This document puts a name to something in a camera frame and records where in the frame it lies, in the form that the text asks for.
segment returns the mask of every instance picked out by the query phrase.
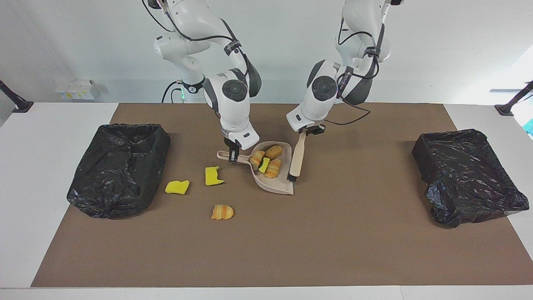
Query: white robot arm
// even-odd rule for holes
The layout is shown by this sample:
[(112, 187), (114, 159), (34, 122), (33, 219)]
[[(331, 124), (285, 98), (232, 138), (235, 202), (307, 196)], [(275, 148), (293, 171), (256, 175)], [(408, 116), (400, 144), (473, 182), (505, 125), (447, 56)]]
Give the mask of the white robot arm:
[[(155, 40), (159, 55), (174, 63), (183, 74), (188, 94), (204, 97), (220, 115), (230, 161), (236, 163), (239, 149), (251, 148), (259, 136), (249, 121), (250, 97), (261, 89), (261, 77), (248, 60), (228, 24), (218, 18), (205, 0), (148, 0), (153, 9), (162, 9), (168, 34)], [(223, 47), (234, 68), (221, 74), (204, 76), (201, 63), (191, 55), (215, 43)]]
[[(404, 0), (346, 0), (342, 12), (337, 51), (342, 64), (323, 60), (317, 63), (307, 82), (303, 102), (287, 114), (294, 131), (321, 126), (335, 99), (355, 106), (366, 101), (379, 63), (390, 55), (384, 42), (385, 17), (389, 6)], [(342, 34), (347, 37), (341, 41)]]

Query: pastry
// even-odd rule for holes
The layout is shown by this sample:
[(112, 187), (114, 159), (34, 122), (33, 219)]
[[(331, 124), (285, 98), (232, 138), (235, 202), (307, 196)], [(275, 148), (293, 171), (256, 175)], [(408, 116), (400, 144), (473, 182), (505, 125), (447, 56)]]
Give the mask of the pastry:
[(250, 159), (248, 161), (250, 162), (250, 164), (252, 164), (252, 168), (254, 168), (254, 171), (257, 171), (257, 169), (259, 168), (259, 165), (261, 164), (264, 155), (265, 151), (254, 151), (254, 153), (252, 153), (252, 156), (250, 156)]
[(279, 176), (279, 169), (281, 169), (281, 160), (275, 159), (268, 164), (267, 171), (265, 172), (265, 177), (267, 178), (276, 178)]
[(280, 145), (274, 145), (265, 152), (265, 157), (270, 158), (271, 161), (278, 158), (283, 153), (283, 148)]
[(233, 208), (229, 205), (218, 204), (213, 209), (211, 220), (227, 220), (233, 217)]

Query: brown mat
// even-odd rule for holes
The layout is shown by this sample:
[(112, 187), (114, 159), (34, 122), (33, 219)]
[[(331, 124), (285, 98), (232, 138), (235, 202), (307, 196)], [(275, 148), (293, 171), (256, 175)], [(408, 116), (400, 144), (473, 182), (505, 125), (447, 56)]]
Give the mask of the brown mat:
[[(292, 105), (253, 105), (262, 140), (294, 145)], [(160, 123), (172, 133), (152, 206), (126, 220), (91, 219), (70, 207), (33, 287), (271, 287), (531, 285), (533, 262), (507, 218), (439, 227), (429, 215), (411, 149), (423, 132), (455, 130), (442, 105), (365, 104), (356, 125), (329, 125), (306, 142), (295, 196), (259, 189), (225, 149), (206, 105), (121, 104), (118, 123)], [(358, 111), (335, 106), (330, 119)], [(220, 165), (220, 186), (204, 168)], [(192, 181), (166, 195), (168, 181)], [(235, 217), (210, 220), (215, 204)]]

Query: dustpan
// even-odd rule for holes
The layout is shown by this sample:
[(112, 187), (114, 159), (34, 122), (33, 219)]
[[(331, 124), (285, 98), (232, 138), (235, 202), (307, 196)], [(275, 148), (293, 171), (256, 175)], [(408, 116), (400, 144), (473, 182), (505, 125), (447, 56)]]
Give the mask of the dustpan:
[[(281, 169), (279, 170), (279, 176), (276, 178), (267, 178), (263, 176), (263, 173), (254, 171), (252, 164), (248, 161), (250, 155), (239, 155), (237, 162), (250, 166), (250, 171), (252, 172), (255, 182), (263, 190), (281, 195), (294, 195), (293, 183), (287, 180), (293, 153), (291, 146), (279, 141), (265, 141), (255, 146), (252, 153), (258, 150), (266, 151), (274, 145), (280, 145), (283, 148), (283, 153), (278, 157), (281, 160)], [(221, 160), (228, 160), (229, 155), (230, 154), (226, 151), (218, 151), (216, 153), (216, 157)]]

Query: black trash bag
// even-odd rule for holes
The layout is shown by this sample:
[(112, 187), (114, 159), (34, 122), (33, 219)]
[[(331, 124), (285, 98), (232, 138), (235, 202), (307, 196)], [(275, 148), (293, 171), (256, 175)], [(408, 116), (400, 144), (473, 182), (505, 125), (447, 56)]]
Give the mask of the black trash bag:
[(67, 199), (93, 218), (147, 209), (157, 192), (170, 136), (161, 125), (102, 125), (74, 175)]
[(455, 228), (529, 209), (528, 199), (477, 130), (423, 134), (413, 156), (438, 223)]

